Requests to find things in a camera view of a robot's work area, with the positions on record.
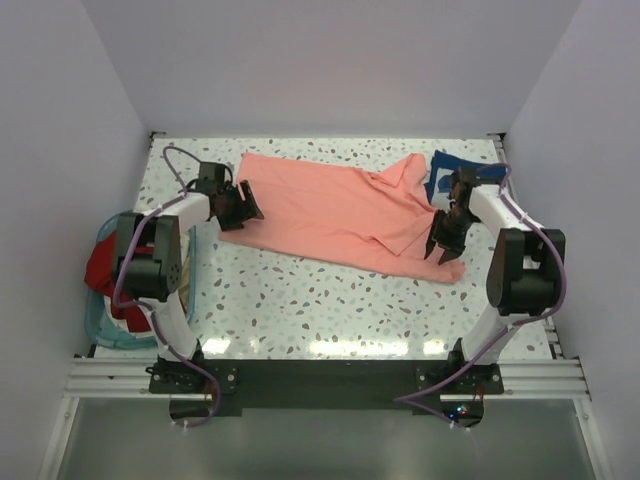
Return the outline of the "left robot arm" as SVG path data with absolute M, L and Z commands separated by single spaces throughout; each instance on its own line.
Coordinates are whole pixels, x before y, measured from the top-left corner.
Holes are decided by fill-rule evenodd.
M 228 166 L 204 163 L 198 177 L 179 194 L 144 212 L 119 215 L 111 276 L 112 304 L 137 307 L 148 319 L 159 357 L 177 362 L 173 382 L 185 392 L 200 390 L 207 368 L 194 358 L 199 341 L 191 331 L 178 289 L 182 276 L 182 236 L 212 219 L 223 232 L 264 218 L 247 180 L 235 182 Z

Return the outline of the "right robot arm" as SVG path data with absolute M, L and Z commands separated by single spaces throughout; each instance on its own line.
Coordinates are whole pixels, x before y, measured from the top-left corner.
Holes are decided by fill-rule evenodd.
M 496 363 L 521 327 L 552 316 L 562 305 L 566 237 L 531 219 L 503 180 L 484 177 L 479 169 L 458 168 L 450 185 L 449 208 L 435 213 L 425 255 L 440 249 L 439 265 L 458 259 L 475 223 L 484 225 L 495 240 L 485 282 L 488 306 L 460 339 L 461 359 L 445 369 L 448 386 L 466 393 L 481 380 L 478 365 Z

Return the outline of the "salmon pink t-shirt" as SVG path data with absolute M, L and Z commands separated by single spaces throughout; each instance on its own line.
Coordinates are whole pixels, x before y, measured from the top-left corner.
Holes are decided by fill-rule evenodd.
M 302 160 L 244 155 L 238 176 L 249 182 L 263 219 L 222 232 L 220 240 L 454 284 L 458 260 L 440 264 L 426 251 L 435 210 L 423 186 L 425 157 L 411 153 L 381 172 Z

